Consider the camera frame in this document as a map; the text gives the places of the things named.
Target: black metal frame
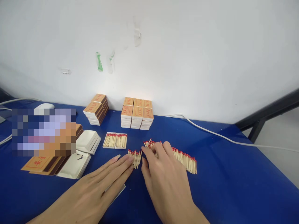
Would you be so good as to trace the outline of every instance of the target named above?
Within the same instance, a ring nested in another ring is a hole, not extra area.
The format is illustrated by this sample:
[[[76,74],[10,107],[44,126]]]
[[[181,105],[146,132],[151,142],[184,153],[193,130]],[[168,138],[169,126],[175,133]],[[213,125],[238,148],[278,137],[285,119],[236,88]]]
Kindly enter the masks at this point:
[[[236,126],[241,131],[252,127],[248,138],[254,143],[267,120],[295,109],[296,107],[299,107],[299,89],[242,119],[236,123]]]

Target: power cord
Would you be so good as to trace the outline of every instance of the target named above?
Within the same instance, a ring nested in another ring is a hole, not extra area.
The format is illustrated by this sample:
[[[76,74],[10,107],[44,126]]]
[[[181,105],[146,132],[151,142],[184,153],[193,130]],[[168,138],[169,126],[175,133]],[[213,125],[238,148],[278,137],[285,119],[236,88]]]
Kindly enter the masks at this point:
[[[11,102],[18,101],[18,100],[35,100],[35,101],[41,101],[41,100],[38,100],[38,99],[35,99],[35,98],[19,98],[19,99],[8,100],[8,101],[5,101],[5,102],[2,102],[2,103],[0,103],[0,105],[6,104],[6,103],[11,103]],[[12,109],[2,108],[2,107],[0,108],[0,110],[11,110],[12,111]],[[12,134],[10,136],[8,136],[6,139],[2,140],[0,142],[0,145],[8,142],[11,139],[12,139]]]
[[[255,144],[247,144],[247,143],[242,143],[242,142],[235,142],[235,141],[233,141],[233,140],[231,140],[231,139],[229,139],[229,138],[227,138],[227,137],[225,137],[225,136],[223,136],[223,135],[217,134],[217,133],[215,133],[215,132],[212,132],[212,131],[210,131],[210,130],[208,130],[208,129],[205,129],[205,128],[203,128],[203,127],[200,127],[200,126],[196,125],[195,123],[193,123],[192,121],[190,121],[190,120],[189,120],[185,115],[183,115],[183,114],[168,115],[168,116],[165,116],[165,117],[177,117],[177,116],[182,116],[182,117],[186,118],[187,121],[189,121],[189,122],[190,122],[191,124],[193,124],[195,127],[198,127],[198,128],[200,128],[200,129],[202,129],[202,130],[204,130],[204,131],[206,131],[206,132],[209,132],[209,133],[211,133],[211,134],[214,134],[214,135],[217,135],[217,136],[219,136],[219,137],[221,137],[221,138],[224,138],[224,139],[226,139],[226,140],[228,140],[228,141],[230,141],[230,142],[232,142],[232,143],[234,143],[234,144],[245,145],[245,146],[252,146],[252,147],[275,148],[275,149],[283,149],[283,150],[292,151],[292,152],[299,152],[299,151],[297,151],[297,150],[289,149],[289,148],[282,148],[282,147],[276,147],[276,146],[255,145]]]
[[[12,109],[9,109],[9,108],[0,108],[0,110],[2,110],[2,109],[4,109],[4,110],[11,110],[12,111]],[[12,134],[10,136],[8,136],[6,139],[2,140],[0,142],[0,145],[4,144],[5,142],[8,142],[11,139],[12,139]]]

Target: blue table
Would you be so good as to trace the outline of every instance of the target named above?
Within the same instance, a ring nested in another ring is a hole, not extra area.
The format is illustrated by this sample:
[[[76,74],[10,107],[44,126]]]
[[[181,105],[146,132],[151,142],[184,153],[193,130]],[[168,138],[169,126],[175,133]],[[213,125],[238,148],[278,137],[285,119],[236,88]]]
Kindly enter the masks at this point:
[[[35,108],[41,102],[14,102],[8,108]],[[77,123],[95,130],[128,133],[127,149],[139,150],[143,141],[169,141],[197,160],[198,174],[188,173],[192,197],[211,224],[299,223],[299,190],[257,148],[232,144],[192,126],[186,120],[155,116],[149,131],[121,128],[119,111],[110,110],[101,126],[90,125],[83,107]],[[235,125],[194,121],[235,141],[250,143]],[[0,141],[11,134],[11,123],[0,124]],[[85,175],[127,150],[103,149],[100,142]],[[28,157],[12,157],[11,141],[0,147],[0,223],[25,223],[46,210],[77,180],[29,174],[20,169]],[[100,223],[161,223],[139,167]]]

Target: stack of matchboxes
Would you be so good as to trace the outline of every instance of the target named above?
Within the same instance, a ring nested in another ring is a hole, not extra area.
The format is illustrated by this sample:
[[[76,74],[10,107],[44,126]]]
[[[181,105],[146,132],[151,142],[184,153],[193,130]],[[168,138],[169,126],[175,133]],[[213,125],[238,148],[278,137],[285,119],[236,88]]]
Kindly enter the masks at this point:
[[[109,110],[107,97],[104,94],[97,94],[90,104],[83,110],[91,125],[100,126]]]
[[[130,128],[132,123],[134,98],[126,97],[121,111],[121,127]]]
[[[140,130],[149,130],[154,120],[153,105],[150,100],[143,100],[143,118]]]
[[[152,101],[125,98],[121,112],[121,127],[149,130],[154,120]]]

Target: orange matchbox label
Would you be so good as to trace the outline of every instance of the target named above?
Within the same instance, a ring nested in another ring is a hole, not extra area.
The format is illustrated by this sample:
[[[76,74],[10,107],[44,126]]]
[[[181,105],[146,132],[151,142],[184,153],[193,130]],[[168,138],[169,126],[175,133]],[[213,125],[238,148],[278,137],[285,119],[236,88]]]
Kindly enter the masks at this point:
[[[104,95],[104,94],[97,94],[91,101],[102,103],[105,96],[106,95]]]
[[[134,98],[131,98],[131,97],[126,97],[125,98],[124,105],[133,106],[133,103],[134,103]]]
[[[143,107],[153,108],[152,101],[150,101],[150,100],[143,100]]]
[[[153,109],[151,109],[151,108],[144,108],[143,109],[143,117],[153,119],[154,118]]]
[[[124,105],[121,111],[122,115],[128,115],[128,116],[132,116],[132,112],[133,112],[133,107],[132,106],[128,106],[128,105]]]
[[[21,170],[43,171],[53,159],[52,156],[33,156]]]
[[[90,104],[83,111],[95,113],[99,109],[100,105],[101,103],[90,102]]]
[[[133,117],[143,117],[143,108],[142,107],[134,107],[132,116]]]
[[[134,106],[143,107],[143,100],[134,99]]]

